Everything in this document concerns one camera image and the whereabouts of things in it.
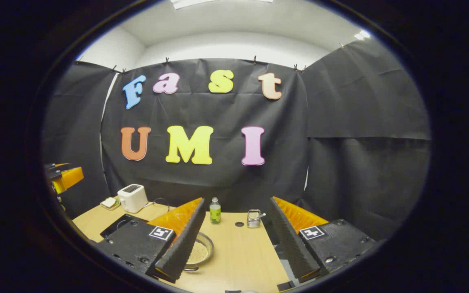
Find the black fabric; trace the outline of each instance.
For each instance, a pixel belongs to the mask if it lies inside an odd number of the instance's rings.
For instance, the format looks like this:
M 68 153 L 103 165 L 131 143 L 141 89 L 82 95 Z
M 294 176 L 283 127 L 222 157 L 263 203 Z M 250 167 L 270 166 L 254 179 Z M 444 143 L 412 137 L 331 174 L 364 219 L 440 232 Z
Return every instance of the black fabric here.
M 298 205 L 390 237 L 421 193 L 430 123 L 417 86 L 378 41 L 356 41 L 302 72 L 309 173 Z
M 339 48 L 302 72 L 309 102 L 308 136 L 430 139 L 417 86 L 379 41 Z
M 61 194 L 70 218 L 110 196 L 101 165 L 99 128 L 113 76 L 109 68 L 80 62 L 55 87 L 45 111 L 42 158 L 45 163 L 82 167 L 84 179 Z
M 210 93 L 212 72 L 223 69 L 234 73 L 229 93 Z M 152 87 L 168 72 L 179 74 L 174 94 L 157 94 Z M 273 72 L 281 78 L 279 100 L 262 93 L 257 77 Z M 122 88 L 141 74 L 141 101 L 126 110 Z M 192 59 L 134 69 L 119 76 L 104 113 L 102 123 L 103 161 L 112 195 L 128 184 L 145 186 L 148 199 L 163 197 L 179 206 L 197 197 L 209 202 L 217 197 L 225 212 L 264 210 L 275 195 L 294 202 L 301 198 L 307 172 L 307 104 L 300 74 L 291 68 L 236 59 Z M 211 126 L 211 165 L 191 162 L 168 163 L 167 128 L 183 126 L 190 138 L 198 126 Z M 121 152 L 121 128 L 147 126 L 147 155 L 129 161 Z M 264 165 L 244 166 L 245 137 L 241 129 L 258 126 L 262 134 Z M 139 135 L 132 136 L 132 150 L 138 150 Z

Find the orange letter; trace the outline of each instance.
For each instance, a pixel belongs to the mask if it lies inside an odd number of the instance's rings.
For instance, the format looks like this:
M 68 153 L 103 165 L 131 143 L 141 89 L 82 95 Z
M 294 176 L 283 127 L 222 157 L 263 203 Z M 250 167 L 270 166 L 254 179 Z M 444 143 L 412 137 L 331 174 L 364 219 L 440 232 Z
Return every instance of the orange letter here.
M 281 79 L 275 78 L 274 73 L 269 72 L 258 76 L 258 80 L 262 81 L 262 91 L 266 98 L 277 100 L 281 98 L 281 92 L 275 90 L 275 84 L 281 85 Z
M 138 133 L 140 133 L 140 142 L 138 143 L 138 151 L 134 152 L 131 150 L 131 135 L 135 132 L 133 127 L 123 127 L 121 133 L 123 134 L 123 141 L 121 143 L 121 149 L 123 155 L 128 160 L 140 161 L 146 156 L 147 152 L 147 135 L 151 132 L 149 127 L 139 127 Z

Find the glass bottle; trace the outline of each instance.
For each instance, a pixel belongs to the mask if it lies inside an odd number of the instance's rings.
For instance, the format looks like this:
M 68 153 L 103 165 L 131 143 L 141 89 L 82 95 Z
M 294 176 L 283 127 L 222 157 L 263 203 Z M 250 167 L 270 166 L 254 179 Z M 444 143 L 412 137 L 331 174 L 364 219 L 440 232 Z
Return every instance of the glass bottle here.
M 209 213 L 211 215 L 211 223 L 220 224 L 220 203 L 218 198 L 213 198 L 213 201 L 209 205 Z

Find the pink letter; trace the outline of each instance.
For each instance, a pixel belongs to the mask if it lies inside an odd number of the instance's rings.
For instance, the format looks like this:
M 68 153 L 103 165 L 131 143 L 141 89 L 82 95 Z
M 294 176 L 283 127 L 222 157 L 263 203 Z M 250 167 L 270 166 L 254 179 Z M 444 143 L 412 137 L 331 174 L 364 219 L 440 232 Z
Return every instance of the pink letter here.
M 242 133 L 245 135 L 245 157 L 242 158 L 242 165 L 259 166 L 265 163 L 265 159 L 260 155 L 260 136 L 264 132 L 262 127 L 242 128 Z
M 180 76 L 175 73 L 162 74 L 158 80 L 159 82 L 153 85 L 153 91 L 156 93 L 175 93 L 178 89 L 177 82 Z

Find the blue letter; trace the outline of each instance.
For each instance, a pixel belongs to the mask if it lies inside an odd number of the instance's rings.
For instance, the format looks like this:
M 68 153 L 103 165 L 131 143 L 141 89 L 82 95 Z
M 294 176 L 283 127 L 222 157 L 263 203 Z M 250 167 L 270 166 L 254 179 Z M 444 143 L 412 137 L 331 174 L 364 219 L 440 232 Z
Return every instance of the blue letter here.
M 126 110 L 140 102 L 140 98 L 136 94 L 142 93 L 142 85 L 140 83 L 145 81 L 146 76 L 141 75 L 123 87 L 123 91 L 126 92 L 126 101 L 128 102 L 126 105 Z

